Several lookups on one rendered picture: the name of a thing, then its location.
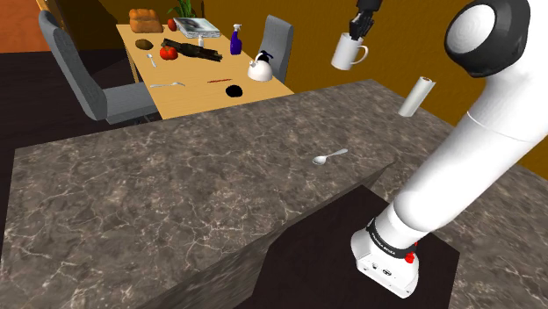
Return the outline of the dark robot stand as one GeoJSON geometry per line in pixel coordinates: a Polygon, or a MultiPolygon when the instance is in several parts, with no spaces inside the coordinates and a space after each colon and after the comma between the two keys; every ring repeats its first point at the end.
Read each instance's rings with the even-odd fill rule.
{"type": "Polygon", "coordinates": [[[408,298],[358,271],[351,235],[387,205],[358,186],[288,227],[270,245],[252,295],[234,309],[449,309],[459,252],[434,234],[418,243],[419,281],[408,298]]]}

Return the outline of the silver spoon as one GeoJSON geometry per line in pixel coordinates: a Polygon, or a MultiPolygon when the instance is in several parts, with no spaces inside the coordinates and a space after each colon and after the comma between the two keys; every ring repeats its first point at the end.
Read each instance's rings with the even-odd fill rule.
{"type": "Polygon", "coordinates": [[[334,153],[332,154],[327,154],[327,155],[318,155],[318,156],[315,156],[313,158],[313,163],[316,164],[316,165],[323,165],[326,163],[327,159],[331,156],[335,156],[335,155],[343,155],[345,153],[348,152],[348,149],[347,148],[343,148],[343,149],[340,149],[340,150],[337,150],[335,151],[334,153]]]}

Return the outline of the white mug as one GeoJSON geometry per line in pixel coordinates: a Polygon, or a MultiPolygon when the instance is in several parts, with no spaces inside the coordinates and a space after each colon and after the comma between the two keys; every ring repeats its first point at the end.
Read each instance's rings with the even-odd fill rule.
{"type": "Polygon", "coordinates": [[[363,45],[362,38],[354,40],[348,32],[343,32],[337,43],[331,65],[340,70],[350,70],[353,65],[363,61],[368,53],[369,49],[363,45]],[[364,55],[359,60],[356,60],[360,48],[364,50],[364,55]]]}

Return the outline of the white paper towel roll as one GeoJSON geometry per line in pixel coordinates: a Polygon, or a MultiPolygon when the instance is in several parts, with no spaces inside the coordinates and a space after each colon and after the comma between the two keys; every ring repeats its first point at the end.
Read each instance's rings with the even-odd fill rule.
{"type": "Polygon", "coordinates": [[[421,76],[408,93],[398,113],[405,118],[412,117],[435,85],[431,79],[421,76]]]}

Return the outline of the grey chair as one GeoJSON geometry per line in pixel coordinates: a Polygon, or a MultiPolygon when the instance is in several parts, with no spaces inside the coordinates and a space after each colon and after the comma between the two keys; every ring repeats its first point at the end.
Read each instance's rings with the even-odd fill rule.
{"type": "Polygon", "coordinates": [[[148,115],[158,112],[145,83],[101,89],[83,65],[73,40],[58,26],[51,12],[40,12],[39,26],[70,88],[89,118],[106,120],[113,125],[140,117],[148,119],[148,115]]]}
{"type": "Polygon", "coordinates": [[[263,40],[259,51],[265,51],[270,56],[268,63],[273,75],[281,82],[285,82],[289,57],[292,49],[293,26],[283,19],[269,15],[265,21],[263,40]]]}

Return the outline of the wooden dining table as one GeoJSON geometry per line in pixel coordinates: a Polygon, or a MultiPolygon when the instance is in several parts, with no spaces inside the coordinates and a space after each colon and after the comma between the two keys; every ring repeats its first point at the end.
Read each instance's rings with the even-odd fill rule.
{"type": "Polygon", "coordinates": [[[206,38],[205,47],[223,56],[221,61],[178,56],[165,61],[160,56],[164,39],[196,44],[181,32],[165,28],[162,33],[135,33],[129,24],[117,26],[130,58],[133,77],[141,78],[163,119],[291,95],[277,78],[257,82],[247,75],[251,57],[231,55],[229,38],[206,38]]]}

